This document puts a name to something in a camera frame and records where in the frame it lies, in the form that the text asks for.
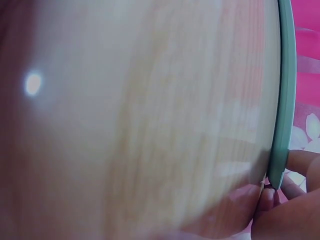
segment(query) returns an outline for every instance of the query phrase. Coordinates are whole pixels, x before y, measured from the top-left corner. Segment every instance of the white flower pattern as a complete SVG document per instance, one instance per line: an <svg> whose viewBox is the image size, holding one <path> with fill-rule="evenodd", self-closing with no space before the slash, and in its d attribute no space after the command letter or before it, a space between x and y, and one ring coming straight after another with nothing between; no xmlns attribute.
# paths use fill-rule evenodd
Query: white flower pattern
<svg viewBox="0 0 320 240"><path fill-rule="evenodd" d="M314 113L306 117L305 131L297 126L293 126L290 150L305 150L320 153L320 120ZM286 171L286 174L306 192L306 178L304 176L292 171Z"/></svg>

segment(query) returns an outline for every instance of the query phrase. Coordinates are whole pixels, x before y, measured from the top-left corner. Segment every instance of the hand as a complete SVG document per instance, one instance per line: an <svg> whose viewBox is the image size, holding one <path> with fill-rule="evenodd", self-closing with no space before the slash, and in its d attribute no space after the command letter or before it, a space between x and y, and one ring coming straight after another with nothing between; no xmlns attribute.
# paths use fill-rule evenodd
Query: hand
<svg viewBox="0 0 320 240"><path fill-rule="evenodd" d="M280 204L278 193L272 188L265 188L253 219L253 240L320 238L320 154L291 151L287 169L306 177L307 193L287 175L281 190L288 202Z"/></svg>

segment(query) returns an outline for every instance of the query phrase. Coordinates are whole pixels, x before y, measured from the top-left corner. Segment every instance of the green rim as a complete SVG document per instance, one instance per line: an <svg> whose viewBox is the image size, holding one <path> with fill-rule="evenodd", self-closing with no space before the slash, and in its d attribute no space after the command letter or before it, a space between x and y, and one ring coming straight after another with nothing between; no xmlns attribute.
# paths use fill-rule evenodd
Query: green rim
<svg viewBox="0 0 320 240"><path fill-rule="evenodd" d="M297 52L295 24L290 0L278 0L281 31L281 77L278 112L267 176L279 189L284 176L295 113Z"/></svg>

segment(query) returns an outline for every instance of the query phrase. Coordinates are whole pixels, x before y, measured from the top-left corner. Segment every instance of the wooden bowl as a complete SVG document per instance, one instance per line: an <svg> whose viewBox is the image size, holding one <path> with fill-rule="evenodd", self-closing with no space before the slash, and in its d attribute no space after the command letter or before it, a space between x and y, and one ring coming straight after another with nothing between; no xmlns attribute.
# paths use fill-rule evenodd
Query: wooden bowl
<svg viewBox="0 0 320 240"><path fill-rule="evenodd" d="M2 239L247 226L277 114L276 0L1 9Z"/></svg>

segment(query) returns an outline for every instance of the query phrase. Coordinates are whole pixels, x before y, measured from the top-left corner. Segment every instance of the light wood grain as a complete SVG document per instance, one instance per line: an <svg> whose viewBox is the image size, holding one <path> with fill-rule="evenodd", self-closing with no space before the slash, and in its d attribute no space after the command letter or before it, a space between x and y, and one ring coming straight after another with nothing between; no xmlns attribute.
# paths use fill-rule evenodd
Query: light wood grain
<svg viewBox="0 0 320 240"><path fill-rule="evenodd" d="M3 236L244 229L273 139L278 15L276 0L21 1L0 53Z"/></svg>

